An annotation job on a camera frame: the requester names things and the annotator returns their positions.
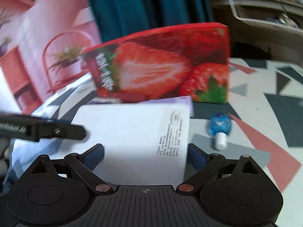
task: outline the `table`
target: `table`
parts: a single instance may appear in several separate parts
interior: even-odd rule
[[[57,92],[33,115],[71,121],[78,108],[96,96],[88,74]],[[228,103],[194,103],[188,143],[213,152],[206,127],[217,112],[233,118],[228,148],[220,153],[228,159],[251,155],[284,197],[276,224],[302,227],[303,69],[277,61],[230,59]],[[10,179],[17,179],[38,155],[55,154],[60,144],[59,139],[42,139],[39,144],[17,140]]]

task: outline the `purple paper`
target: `purple paper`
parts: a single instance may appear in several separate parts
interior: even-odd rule
[[[140,103],[176,103],[176,104],[185,104],[189,107],[190,116],[194,116],[194,105],[192,103],[191,96],[180,96],[180,97],[173,97],[173,98],[166,98],[166,99],[158,99],[158,100],[149,100]]]

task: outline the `ridged black surface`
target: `ridged black surface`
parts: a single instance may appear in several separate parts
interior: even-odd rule
[[[227,227],[206,215],[194,197],[178,195],[171,186],[120,186],[112,195],[96,197],[87,212],[73,222],[62,225],[118,226]]]

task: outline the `red geometric shape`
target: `red geometric shape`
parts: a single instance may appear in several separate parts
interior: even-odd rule
[[[231,63],[231,62],[229,64],[231,64],[233,67],[241,70],[242,72],[244,72],[246,74],[251,74],[251,73],[257,72],[256,70],[253,70],[253,69],[245,67],[245,66],[240,66],[238,64],[234,64],[234,63]]]
[[[283,192],[300,169],[301,163],[268,137],[232,114],[229,115],[238,124],[256,149],[269,152],[272,155],[267,167],[274,177],[278,189],[280,192]]]

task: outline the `pink chair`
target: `pink chair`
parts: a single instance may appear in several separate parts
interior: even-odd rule
[[[55,54],[72,46],[87,49],[94,45],[95,41],[93,37],[87,32],[80,30],[70,30],[60,33],[50,40],[42,54],[43,67],[50,86],[48,92],[54,94],[57,90],[89,72],[86,63],[82,62],[82,60],[66,68],[62,68],[57,72],[57,70],[51,67],[57,61]]]

